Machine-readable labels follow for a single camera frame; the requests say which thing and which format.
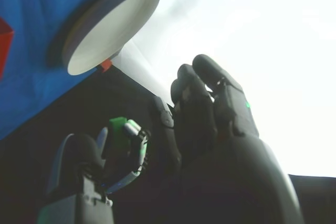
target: red object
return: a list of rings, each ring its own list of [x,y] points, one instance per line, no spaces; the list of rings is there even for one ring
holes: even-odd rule
[[[103,61],[100,66],[103,68],[103,73],[106,72],[111,66],[112,66],[112,61],[110,59],[107,59]]]
[[[0,79],[4,73],[5,63],[12,42],[14,31],[0,18]]]

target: plate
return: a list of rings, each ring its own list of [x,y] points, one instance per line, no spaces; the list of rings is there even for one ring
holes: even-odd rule
[[[99,0],[74,24],[62,50],[70,75],[110,58],[147,22],[159,0]]]

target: white surface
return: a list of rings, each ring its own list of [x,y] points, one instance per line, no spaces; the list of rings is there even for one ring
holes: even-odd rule
[[[111,57],[147,22],[158,2],[159,0],[100,0],[94,4],[74,25],[74,32],[69,34],[65,44],[63,60],[68,73],[84,73]],[[96,18],[101,20],[91,30],[80,30],[89,20]],[[71,51],[71,43],[76,46],[74,52]]]
[[[286,172],[336,177],[335,3],[160,0],[115,63],[170,101],[179,66],[208,54],[243,86]]]

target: blue tablecloth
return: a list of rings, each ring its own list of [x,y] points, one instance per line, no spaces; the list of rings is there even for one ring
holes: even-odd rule
[[[0,17],[15,31],[0,80],[0,139],[94,71],[70,76],[64,68],[46,64],[48,46],[88,1],[0,0]]]

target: blue cloth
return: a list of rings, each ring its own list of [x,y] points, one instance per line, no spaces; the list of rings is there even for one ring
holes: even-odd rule
[[[94,71],[70,76],[64,68],[46,64],[49,44],[87,1],[0,0],[0,17],[15,31],[0,80],[0,139]]]

